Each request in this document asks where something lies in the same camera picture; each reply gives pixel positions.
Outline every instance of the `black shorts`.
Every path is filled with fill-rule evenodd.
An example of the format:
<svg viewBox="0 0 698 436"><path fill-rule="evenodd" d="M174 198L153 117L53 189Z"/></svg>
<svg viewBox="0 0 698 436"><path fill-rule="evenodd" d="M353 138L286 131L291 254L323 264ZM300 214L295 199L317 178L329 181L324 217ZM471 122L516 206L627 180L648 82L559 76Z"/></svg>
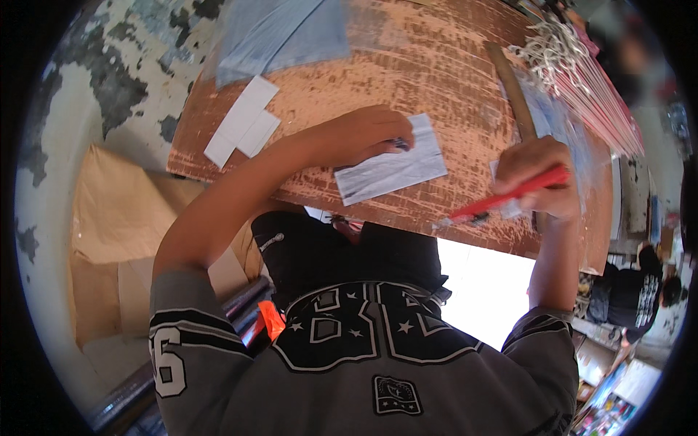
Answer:
<svg viewBox="0 0 698 436"><path fill-rule="evenodd" d="M408 283L435 292L447 279L436 239L423 234L364 223L359 244L352 245L331 224L287 211L257 217L252 233L283 303L349 281Z"/></svg>

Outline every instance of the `light blue paper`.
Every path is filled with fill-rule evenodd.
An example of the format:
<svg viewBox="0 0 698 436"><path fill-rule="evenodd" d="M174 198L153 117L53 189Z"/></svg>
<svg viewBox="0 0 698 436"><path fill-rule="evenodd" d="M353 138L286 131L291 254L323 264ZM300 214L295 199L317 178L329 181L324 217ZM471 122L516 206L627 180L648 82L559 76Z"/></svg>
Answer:
<svg viewBox="0 0 698 436"><path fill-rule="evenodd" d="M334 178L345 206L448 174L429 116L419 114L407 119L415 136L412 150L380 154L353 167L335 170Z"/></svg>
<svg viewBox="0 0 698 436"><path fill-rule="evenodd" d="M235 0L216 86L350 55L339 0Z"/></svg>

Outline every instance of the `worn tabletop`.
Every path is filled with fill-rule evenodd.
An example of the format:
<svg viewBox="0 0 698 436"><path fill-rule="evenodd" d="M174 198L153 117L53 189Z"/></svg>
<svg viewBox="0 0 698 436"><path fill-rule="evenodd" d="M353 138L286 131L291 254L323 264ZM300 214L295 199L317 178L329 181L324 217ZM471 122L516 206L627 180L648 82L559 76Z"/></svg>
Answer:
<svg viewBox="0 0 698 436"><path fill-rule="evenodd" d="M514 119L503 99L486 40L523 45L528 18L499 0L353 1L347 33L350 59L323 61L265 75L279 87L267 106L281 119L269 143L359 107L386 103L405 115L426 112L443 152L448 175L344 207L332 170L305 170L274 195L412 232L430 234L506 253L535 257L540 235L527 218L493 214L481 227L467 224L433 230L452 210L489 195L489 162L514 140ZM216 91L200 77L184 106L167 169L214 181L247 158L235 150L220 170L203 154L247 81ZM602 153L607 147L594 139ZM603 271L611 225L610 165L599 169L589 192L579 245L584 271Z"/></svg>

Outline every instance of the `printed star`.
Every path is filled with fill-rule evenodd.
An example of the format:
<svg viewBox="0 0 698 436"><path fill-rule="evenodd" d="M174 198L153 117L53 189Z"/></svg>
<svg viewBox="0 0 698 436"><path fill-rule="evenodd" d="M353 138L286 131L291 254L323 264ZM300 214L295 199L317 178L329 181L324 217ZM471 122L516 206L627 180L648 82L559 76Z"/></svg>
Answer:
<svg viewBox="0 0 698 436"><path fill-rule="evenodd" d="M414 327L410 325L410 320L407 320L407 322L399 322L398 324L400 324L400 328L397 331L404 331L405 334L407 334L407 330Z"/></svg>

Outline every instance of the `left hand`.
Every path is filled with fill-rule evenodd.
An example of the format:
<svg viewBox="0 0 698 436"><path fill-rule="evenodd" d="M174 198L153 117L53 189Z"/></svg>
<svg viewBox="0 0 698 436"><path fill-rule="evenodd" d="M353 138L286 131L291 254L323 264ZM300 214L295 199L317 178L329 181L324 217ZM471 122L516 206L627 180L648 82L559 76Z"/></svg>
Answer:
<svg viewBox="0 0 698 436"><path fill-rule="evenodd" d="M362 107L288 137L307 167L356 165L381 153L398 153L390 140L414 147L412 124L387 105Z"/></svg>

